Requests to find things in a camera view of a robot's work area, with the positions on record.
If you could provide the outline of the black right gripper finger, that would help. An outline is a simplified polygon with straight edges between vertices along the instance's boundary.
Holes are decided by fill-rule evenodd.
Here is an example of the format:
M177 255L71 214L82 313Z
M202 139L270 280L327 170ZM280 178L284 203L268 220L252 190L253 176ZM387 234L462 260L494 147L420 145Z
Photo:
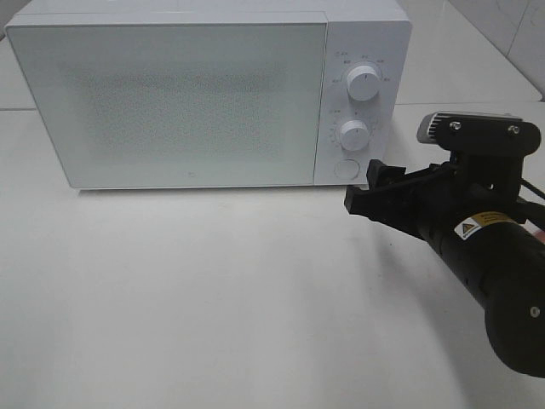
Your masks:
M404 167L387 165L379 159L372 159L366 172L370 191L397 187L403 177Z
M382 224L399 224L400 213L394 199L395 192L390 187L363 190L347 186L344 206L350 215L364 216Z

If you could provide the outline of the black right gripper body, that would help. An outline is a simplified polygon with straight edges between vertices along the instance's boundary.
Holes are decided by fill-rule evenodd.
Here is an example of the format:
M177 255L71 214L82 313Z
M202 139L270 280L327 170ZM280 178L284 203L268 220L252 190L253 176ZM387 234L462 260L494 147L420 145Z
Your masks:
M453 152L396 172L398 229L418 239L517 239L522 158Z

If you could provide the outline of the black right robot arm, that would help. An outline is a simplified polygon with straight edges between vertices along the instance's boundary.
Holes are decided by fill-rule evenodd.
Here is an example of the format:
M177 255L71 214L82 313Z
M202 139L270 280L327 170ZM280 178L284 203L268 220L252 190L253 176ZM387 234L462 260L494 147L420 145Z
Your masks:
M452 153L407 172L374 159L368 186L347 188L344 205L426 242L485 312L499 360L544 374L544 245L525 229L544 208L522 199L521 158Z

